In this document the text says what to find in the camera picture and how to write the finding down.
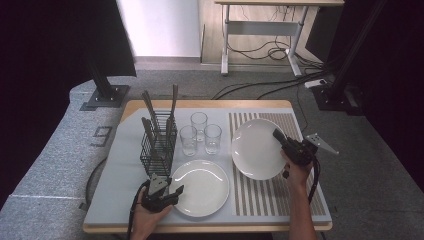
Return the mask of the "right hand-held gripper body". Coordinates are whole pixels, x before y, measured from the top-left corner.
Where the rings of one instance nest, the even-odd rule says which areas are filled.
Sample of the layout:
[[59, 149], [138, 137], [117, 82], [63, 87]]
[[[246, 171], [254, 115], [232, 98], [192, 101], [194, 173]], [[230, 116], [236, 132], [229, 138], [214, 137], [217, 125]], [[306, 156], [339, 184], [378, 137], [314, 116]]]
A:
[[324, 149], [332, 154], [339, 152], [324, 141], [317, 133], [307, 135], [301, 142], [289, 136], [283, 138], [283, 150], [289, 159], [299, 166], [309, 165], [316, 162], [316, 153], [319, 149]]

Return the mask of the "white plate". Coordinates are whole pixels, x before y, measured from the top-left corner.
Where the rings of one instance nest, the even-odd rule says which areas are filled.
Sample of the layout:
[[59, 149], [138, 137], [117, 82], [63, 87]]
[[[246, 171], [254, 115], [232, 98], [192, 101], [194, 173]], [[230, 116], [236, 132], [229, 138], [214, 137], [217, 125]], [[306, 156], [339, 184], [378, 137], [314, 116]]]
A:
[[253, 119], [243, 123], [233, 134], [231, 153], [237, 169], [254, 180], [277, 176], [286, 164], [281, 144], [273, 136], [279, 127], [270, 120]]
[[225, 171], [216, 163], [193, 160], [180, 166], [172, 176], [169, 192], [183, 186], [176, 209], [189, 217], [206, 217], [226, 202], [230, 186]]

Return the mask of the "white power strip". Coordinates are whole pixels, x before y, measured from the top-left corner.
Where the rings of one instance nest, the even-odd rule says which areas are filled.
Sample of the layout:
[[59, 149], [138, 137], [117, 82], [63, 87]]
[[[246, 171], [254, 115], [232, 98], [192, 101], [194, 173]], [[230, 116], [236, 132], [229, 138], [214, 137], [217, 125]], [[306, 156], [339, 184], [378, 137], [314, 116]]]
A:
[[326, 84], [327, 84], [327, 81], [325, 79], [318, 79], [318, 80], [307, 81], [304, 83], [304, 86], [305, 88], [309, 89], [312, 87], [322, 86]]

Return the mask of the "light grey table cover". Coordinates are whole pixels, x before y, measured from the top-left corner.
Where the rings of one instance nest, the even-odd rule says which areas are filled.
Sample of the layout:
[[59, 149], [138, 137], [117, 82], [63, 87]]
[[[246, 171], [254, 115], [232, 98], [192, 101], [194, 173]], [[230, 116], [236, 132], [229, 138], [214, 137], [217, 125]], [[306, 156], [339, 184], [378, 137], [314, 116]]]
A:
[[[231, 155], [230, 122], [231, 113], [291, 113], [288, 108], [207, 108], [205, 114], [210, 123], [221, 127], [221, 149], [215, 155], [209, 155], [200, 149], [192, 156], [183, 154], [177, 146], [171, 175], [183, 164], [193, 160], [207, 160], [219, 165], [229, 179], [229, 196], [225, 204], [215, 213], [206, 217], [189, 217], [173, 208], [162, 223], [165, 226], [247, 226], [247, 225], [279, 225], [289, 221], [287, 216], [236, 216], [233, 214], [234, 196], [233, 160]], [[138, 110], [119, 124], [112, 143], [105, 168], [100, 177], [91, 206], [84, 220], [84, 228], [88, 232], [104, 231], [112, 227], [125, 227], [128, 224], [129, 211], [139, 186], [146, 181], [147, 175], [140, 161], [141, 141], [144, 128], [141, 118], [147, 111]]]

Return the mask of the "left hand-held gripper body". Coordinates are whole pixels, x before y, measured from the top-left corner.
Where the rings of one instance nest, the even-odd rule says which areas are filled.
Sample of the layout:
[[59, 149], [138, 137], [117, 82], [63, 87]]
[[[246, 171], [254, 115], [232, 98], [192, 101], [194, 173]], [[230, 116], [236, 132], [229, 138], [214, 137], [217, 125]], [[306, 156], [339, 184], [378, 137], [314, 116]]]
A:
[[172, 179], [153, 174], [146, 180], [141, 187], [145, 188], [141, 205], [152, 213], [161, 212], [165, 206], [162, 199], [165, 197], [166, 188], [170, 185]]

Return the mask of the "steel cutlery piece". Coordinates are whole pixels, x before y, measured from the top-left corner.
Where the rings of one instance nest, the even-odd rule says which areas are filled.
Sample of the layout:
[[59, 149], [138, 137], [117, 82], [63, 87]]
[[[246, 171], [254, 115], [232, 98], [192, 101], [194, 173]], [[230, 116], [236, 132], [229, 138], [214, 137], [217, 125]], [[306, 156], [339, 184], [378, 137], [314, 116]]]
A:
[[149, 111], [149, 114], [150, 114], [150, 117], [151, 117], [151, 122], [152, 122], [153, 128], [154, 128], [154, 132], [159, 133], [160, 128], [159, 128], [159, 125], [158, 125], [158, 122], [157, 122], [157, 116], [156, 116], [156, 113], [154, 111], [154, 107], [153, 107], [149, 92], [147, 90], [145, 90], [142, 93], [142, 97], [143, 97], [145, 105], [146, 105], [146, 107]]
[[150, 150], [155, 149], [155, 137], [153, 134], [151, 121], [145, 117], [141, 118], [144, 130], [145, 130], [145, 146]]

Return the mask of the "desk with white metal legs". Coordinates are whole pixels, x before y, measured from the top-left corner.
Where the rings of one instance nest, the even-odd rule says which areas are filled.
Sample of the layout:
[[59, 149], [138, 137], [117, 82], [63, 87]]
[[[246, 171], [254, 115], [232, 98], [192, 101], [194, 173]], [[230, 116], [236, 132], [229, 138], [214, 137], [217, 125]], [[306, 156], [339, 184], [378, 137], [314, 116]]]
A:
[[[295, 56], [296, 48], [303, 30], [306, 15], [310, 7], [339, 7], [344, 5], [344, 0], [214, 0], [225, 8], [223, 21], [223, 50], [221, 55], [221, 74], [229, 73], [229, 47], [230, 35], [262, 35], [262, 36], [289, 36], [292, 38], [290, 46], [285, 50], [287, 59], [295, 77], [302, 75]], [[301, 19], [298, 22], [265, 22], [241, 21], [230, 19], [231, 6], [293, 6], [301, 7]]]

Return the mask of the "black wire cutlery basket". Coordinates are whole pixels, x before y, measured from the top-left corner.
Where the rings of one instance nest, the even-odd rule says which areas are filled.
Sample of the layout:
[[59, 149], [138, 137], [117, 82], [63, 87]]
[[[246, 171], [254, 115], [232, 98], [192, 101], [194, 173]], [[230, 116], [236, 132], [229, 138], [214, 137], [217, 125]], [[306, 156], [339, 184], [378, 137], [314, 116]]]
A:
[[154, 132], [153, 124], [151, 122], [153, 134], [155, 137], [155, 149], [150, 150], [145, 146], [145, 133], [141, 141], [140, 161], [144, 166], [146, 174], [151, 177], [153, 174], [158, 176], [169, 177], [171, 174], [172, 163], [174, 159], [174, 151], [176, 147], [176, 140], [178, 135], [175, 119], [172, 120], [172, 133], [170, 142], [167, 145], [165, 140], [166, 135], [166, 121], [170, 116], [169, 111], [158, 110], [155, 111], [157, 122], [159, 125], [159, 133]]

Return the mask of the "dark curtain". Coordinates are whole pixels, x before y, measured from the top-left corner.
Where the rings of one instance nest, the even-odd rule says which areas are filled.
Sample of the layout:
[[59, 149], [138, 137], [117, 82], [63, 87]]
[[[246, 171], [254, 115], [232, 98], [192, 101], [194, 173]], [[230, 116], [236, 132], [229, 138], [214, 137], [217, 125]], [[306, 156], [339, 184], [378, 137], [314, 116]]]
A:
[[[306, 47], [334, 76], [375, 1], [318, 9]], [[387, 0], [350, 76], [363, 114], [424, 191], [424, 0]]]
[[0, 208], [91, 66], [135, 74], [117, 0], [0, 0]]

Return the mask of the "black metal stand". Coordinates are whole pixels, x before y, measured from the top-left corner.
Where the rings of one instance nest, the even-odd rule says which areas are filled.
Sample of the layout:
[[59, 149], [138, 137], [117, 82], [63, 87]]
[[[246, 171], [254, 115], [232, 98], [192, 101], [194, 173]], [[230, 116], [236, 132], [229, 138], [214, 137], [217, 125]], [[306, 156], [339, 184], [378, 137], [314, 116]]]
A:
[[128, 85], [111, 85], [107, 77], [97, 67], [96, 61], [90, 52], [85, 54], [87, 69], [96, 85], [96, 89], [87, 102], [80, 108], [81, 111], [95, 111], [99, 107], [120, 108], [129, 90]]
[[351, 82], [350, 73], [352, 72], [352, 64], [386, 3], [387, 0], [375, 1], [365, 23], [360, 27], [359, 32], [353, 39], [345, 60], [335, 75], [333, 84], [331, 86], [312, 88], [315, 101], [321, 111], [341, 111], [353, 116], [361, 116], [363, 114], [361, 104], [355, 100], [355, 97], [358, 96], [356, 89], [349, 88], [349, 83]]

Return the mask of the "person's left hand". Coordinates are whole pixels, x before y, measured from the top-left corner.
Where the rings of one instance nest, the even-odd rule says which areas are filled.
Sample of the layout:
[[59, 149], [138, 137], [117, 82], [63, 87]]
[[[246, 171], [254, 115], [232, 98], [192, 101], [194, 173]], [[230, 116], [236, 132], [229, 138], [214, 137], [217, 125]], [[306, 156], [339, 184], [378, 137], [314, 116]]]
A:
[[132, 232], [147, 232], [151, 234], [154, 232], [156, 225], [171, 212], [173, 206], [167, 206], [158, 213], [148, 211], [141, 205], [144, 191], [145, 188], [142, 188], [138, 194], [135, 209], [133, 210]]

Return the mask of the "white partition panel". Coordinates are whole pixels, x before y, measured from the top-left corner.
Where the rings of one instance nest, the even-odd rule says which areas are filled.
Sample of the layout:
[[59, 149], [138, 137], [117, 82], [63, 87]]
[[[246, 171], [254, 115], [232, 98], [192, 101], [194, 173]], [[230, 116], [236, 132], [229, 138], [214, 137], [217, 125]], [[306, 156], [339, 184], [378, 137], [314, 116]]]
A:
[[133, 55], [199, 57], [198, 0], [117, 0]]

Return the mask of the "striped placemat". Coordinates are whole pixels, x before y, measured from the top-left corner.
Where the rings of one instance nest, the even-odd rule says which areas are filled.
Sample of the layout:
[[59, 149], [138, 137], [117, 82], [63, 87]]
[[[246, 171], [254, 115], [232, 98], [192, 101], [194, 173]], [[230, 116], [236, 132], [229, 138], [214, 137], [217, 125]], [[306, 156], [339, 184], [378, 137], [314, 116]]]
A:
[[[291, 113], [231, 113], [230, 139], [245, 122], [253, 119], [266, 119], [275, 123], [279, 130], [287, 136], [299, 140], [301, 138], [298, 124]], [[289, 190], [283, 170], [268, 180], [254, 180], [243, 175], [233, 162], [234, 205], [236, 216], [287, 216], [289, 214]]]

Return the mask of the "clear drinking glass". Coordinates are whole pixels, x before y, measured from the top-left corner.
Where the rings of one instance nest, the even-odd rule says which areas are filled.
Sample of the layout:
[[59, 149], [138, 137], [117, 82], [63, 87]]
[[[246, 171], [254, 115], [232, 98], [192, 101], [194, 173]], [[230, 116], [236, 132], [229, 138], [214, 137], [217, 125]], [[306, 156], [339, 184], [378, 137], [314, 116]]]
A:
[[196, 129], [198, 142], [204, 140], [204, 129], [207, 126], [208, 116], [203, 112], [195, 112], [190, 117], [191, 125]]
[[205, 130], [205, 151], [207, 154], [215, 155], [220, 151], [222, 129], [216, 124], [207, 125]]
[[197, 153], [197, 130], [191, 125], [180, 129], [182, 152], [186, 156], [194, 156]]

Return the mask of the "person's right hand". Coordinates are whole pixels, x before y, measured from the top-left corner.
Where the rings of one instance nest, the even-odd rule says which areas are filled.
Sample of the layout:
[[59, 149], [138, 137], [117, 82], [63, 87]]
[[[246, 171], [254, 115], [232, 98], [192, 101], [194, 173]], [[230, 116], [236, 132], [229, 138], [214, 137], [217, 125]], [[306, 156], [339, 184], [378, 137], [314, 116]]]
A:
[[284, 170], [288, 172], [287, 184], [289, 190], [299, 190], [301, 192], [305, 192], [307, 179], [312, 169], [312, 164], [299, 166], [293, 163], [283, 150], [280, 151], [280, 154], [286, 160]]

